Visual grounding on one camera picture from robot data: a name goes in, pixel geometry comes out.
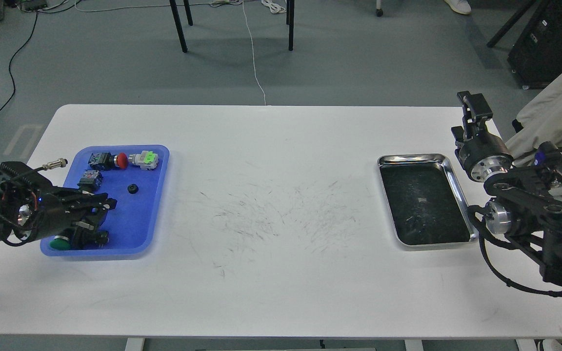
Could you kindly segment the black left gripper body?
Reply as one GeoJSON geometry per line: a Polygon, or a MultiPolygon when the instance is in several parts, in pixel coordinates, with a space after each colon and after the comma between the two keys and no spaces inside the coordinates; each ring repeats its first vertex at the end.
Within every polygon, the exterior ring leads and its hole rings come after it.
{"type": "Polygon", "coordinates": [[[20,161],[0,164],[0,192],[3,202],[0,241],[12,247],[53,236],[72,242],[74,227],[62,206],[60,188],[40,171],[63,168],[66,161],[47,162],[31,168],[20,161]]]}

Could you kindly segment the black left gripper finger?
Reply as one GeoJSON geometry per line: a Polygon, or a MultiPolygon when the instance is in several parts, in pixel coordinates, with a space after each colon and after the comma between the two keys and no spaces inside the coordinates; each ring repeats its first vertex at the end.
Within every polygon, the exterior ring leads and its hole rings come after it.
{"type": "Polygon", "coordinates": [[[118,201],[107,193],[92,194],[83,190],[60,190],[57,192],[60,204],[68,211],[82,209],[115,209],[118,201]]]}
{"type": "Polygon", "coordinates": [[[86,229],[101,229],[101,225],[105,222],[105,218],[107,216],[107,211],[94,211],[90,214],[87,214],[81,220],[74,222],[71,227],[64,231],[64,235],[70,235],[71,237],[74,235],[74,231],[76,228],[86,228],[86,229]]]}

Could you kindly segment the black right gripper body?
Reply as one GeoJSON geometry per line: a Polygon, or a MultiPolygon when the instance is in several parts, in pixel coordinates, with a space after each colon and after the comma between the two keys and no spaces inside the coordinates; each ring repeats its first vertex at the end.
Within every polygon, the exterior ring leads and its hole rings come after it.
{"type": "Polygon", "coordinates": [[[513,157],[502,139],[489,132],[466,139],[461,149],[455,149],[455,156],[474,182],[485,182],[494,174],[507,173],[513,166],[513,157]]]}

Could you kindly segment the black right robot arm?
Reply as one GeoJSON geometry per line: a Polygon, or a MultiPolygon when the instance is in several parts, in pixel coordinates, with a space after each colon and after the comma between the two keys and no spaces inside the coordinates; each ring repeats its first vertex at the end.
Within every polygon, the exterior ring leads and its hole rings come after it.
{"type": "Polygon", "coordinates": [[[562,150],[552,142],[537,149],[531,166],[514,166],[501,137],[486,123],[493,112],[482,94],[457,93],[462,104],[462,126],[451,128],[455,156],[468,178],[483,184],[490,200],[483,207],[470,205],[468,218],[480,234],[482,257],[493,274],[508,287],[524,293],[561,297],[562,291],[527,287],[501,274],[490,262],[486,243],[522,251],[539,266],[544,282],[562,287],[562,201],[551,187],[560,175],[562,150]]]}

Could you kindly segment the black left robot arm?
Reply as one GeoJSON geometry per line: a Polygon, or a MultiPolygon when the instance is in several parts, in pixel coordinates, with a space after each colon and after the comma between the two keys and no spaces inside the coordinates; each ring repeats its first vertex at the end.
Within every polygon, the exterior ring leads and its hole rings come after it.
{"type": "Polygon", "coordinates": [[[54,186],[41,172],[65,167],[59,158],[38,168],[20,161],[0,164],[0,242],[11,247],[54,237],[56,249],[105,245],[101,229],[118,202],[107,193],[54,186]]]}

